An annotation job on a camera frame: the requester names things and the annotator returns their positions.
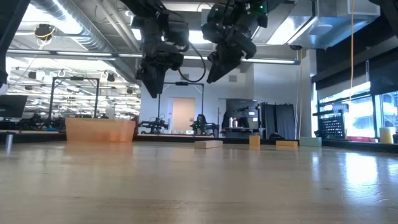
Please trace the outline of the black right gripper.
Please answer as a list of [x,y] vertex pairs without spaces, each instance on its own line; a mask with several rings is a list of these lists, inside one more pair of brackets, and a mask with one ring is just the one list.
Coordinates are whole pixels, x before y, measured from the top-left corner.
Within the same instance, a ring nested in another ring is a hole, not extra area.
[[211,62],[208,83],[218,81],[238,67],[242,57],[253,58],[257,52],[257,48],[252,42],[252,33],[256,27],[257,22],[252,19],[239,19],[234,25],[227,28],[224,39],[208,56],[208,60]]

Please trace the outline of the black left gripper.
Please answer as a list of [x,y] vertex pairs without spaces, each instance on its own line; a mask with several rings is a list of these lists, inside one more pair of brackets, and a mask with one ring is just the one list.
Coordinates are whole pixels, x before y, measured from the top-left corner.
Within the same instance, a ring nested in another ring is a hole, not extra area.
[[168,65],[165,44],[157,19],[140,17],[142,60],[136,78],[140,80],[152,98],[157,98],[163,91],[165,70]]

